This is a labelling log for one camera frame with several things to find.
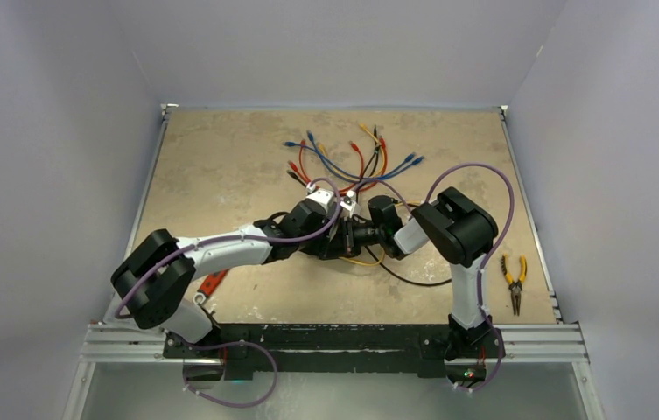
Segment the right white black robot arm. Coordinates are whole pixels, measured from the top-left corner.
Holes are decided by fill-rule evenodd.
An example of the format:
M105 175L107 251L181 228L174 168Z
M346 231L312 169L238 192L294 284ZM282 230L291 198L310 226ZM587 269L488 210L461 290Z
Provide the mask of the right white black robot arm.
M451 269L449 343L456 354L469 356L492 331L480 263L493 248L499 228L489 213L454 187L411 208L407 221L397 212L400 203L387 195L371 198L368 220L351 216L341 222L340 249L350 257L378 246L387 257L401 261L431 244Z

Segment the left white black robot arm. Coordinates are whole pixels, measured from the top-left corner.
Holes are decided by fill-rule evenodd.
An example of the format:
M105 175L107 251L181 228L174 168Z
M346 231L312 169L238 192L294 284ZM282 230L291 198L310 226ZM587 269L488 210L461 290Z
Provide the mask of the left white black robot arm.
M194 280L241 266L289 258L327 232L339 205L303 199L277 224L258 220L233 232L175 238L166 229L150 233L115 270L111 283L121 299L114 315L138 328L163 328L185 340L196 357L216 352L213 318L185 293Z

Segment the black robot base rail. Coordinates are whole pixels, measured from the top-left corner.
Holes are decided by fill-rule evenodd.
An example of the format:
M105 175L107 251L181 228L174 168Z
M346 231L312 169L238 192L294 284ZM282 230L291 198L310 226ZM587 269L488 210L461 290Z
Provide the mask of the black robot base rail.
M414 374L481 383L506 354L501 331L484 324L222 324L195 344L165 336L164 357L213 359L228 380L256 373Z

